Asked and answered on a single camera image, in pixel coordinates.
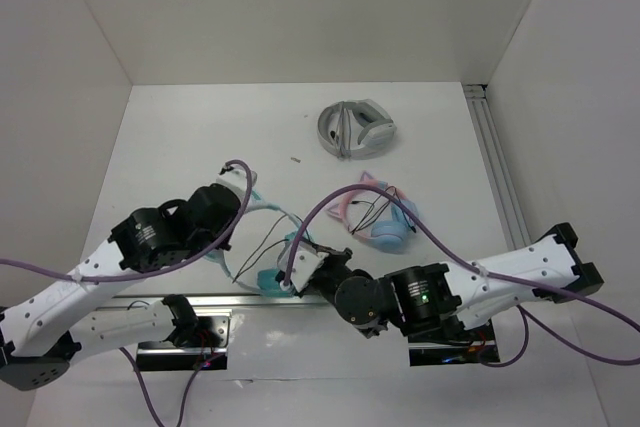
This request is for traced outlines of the teal cat-ear headphones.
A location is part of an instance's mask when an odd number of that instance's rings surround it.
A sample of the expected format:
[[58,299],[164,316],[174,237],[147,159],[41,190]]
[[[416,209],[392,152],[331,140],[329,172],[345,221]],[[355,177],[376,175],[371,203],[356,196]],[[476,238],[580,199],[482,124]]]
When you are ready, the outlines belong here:
[[[213,250],[209,252],[205,259],[209,262],[217,264],[223,274],[231,281],[233,285],[237,285],[242,290],[263,296],[266,298],[286,298],[291,297],[292,294],[283,292],[279,288],[279,284],[276,280],[276,276],[279,270],[276,266],[277,259],[270,265],[267,265],[262,261],[265,254],[272,251],[276,247],[280,247],[281,250],[278,256],[290,246],[295,234],[302,225],[302,219],[295,213],[286,210],[276,203],[269,202],[261,196],[262,200],[255,204],[248,204],[244,214],[250,214],[252,212],[268,210],[279,213],[280,216],[269,228],[262,241],[254,249],[254,251],[247,256],[243,264],[237,269],[236,272],[232,272],[226,261],[225,253],[223,250]],[[282,238],[276,240],[270,245],[266,245],[270,235],[278,227],[278,225],[287,219],[294,229],[291,233],[284,235]]]

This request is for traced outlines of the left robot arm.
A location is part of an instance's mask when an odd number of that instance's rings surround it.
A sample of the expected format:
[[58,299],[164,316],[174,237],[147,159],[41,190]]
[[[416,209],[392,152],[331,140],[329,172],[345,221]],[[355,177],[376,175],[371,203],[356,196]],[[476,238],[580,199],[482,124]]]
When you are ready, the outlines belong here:
[[147,341],[189,344],[199,319],[183,295],[121,313],[98,309],[138,282],[227,247],[248,203],[247,194],[214,183],[187,200],[132,212],[70,273],[2,310],[2,382],[19,391],[35,390],[106,351]]

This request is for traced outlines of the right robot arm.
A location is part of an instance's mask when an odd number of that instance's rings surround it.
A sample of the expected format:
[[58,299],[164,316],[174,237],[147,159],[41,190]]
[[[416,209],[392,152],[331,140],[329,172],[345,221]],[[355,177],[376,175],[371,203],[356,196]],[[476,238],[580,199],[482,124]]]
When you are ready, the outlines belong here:
[[438,262],[379,278],[349,268],[350,250],[323,249],[299,292],[323,297],[366,338],[394,326],[405,337],[435,333],[452,340],[524,302],[564,303],[596,293],[604,280],[593,263],[579,258],[577,242],[573,227],[560,223],[536,243],[470,269]]

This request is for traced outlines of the pink blue cat-ear headphones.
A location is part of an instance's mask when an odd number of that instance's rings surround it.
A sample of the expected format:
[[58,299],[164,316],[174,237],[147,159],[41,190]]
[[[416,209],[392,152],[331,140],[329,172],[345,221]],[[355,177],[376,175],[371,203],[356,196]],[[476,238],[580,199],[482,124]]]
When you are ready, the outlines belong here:
[[[370,191],[350,191],[325,209],[326,214],[339,221],[345,230],[358,241],[385,253],[400,253],[409,234],[416,232],[415,222],[394,202],[376,206],[381,197],[369,200]],[[352,222],[350,206],[366,204],[362,216]]]

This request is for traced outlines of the grey white headphones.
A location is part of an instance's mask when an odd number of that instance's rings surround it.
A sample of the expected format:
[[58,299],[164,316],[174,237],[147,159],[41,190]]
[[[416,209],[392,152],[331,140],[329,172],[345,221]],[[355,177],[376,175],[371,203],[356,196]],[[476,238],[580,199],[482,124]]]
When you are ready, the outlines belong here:
[[370,99],[336,102],[320,113],[316,124],[320,145],[338,159],[375,156],[393,142],[396,130],[389,113]]

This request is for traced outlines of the aluminium side rail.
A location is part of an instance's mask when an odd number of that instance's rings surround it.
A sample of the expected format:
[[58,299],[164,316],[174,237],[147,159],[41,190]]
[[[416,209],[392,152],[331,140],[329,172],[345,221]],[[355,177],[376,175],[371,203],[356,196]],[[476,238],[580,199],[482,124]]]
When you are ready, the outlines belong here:
[[523,248],[531,239],[490,110],[486,86],[463,84],[462,88],[506,242],[511,249]]

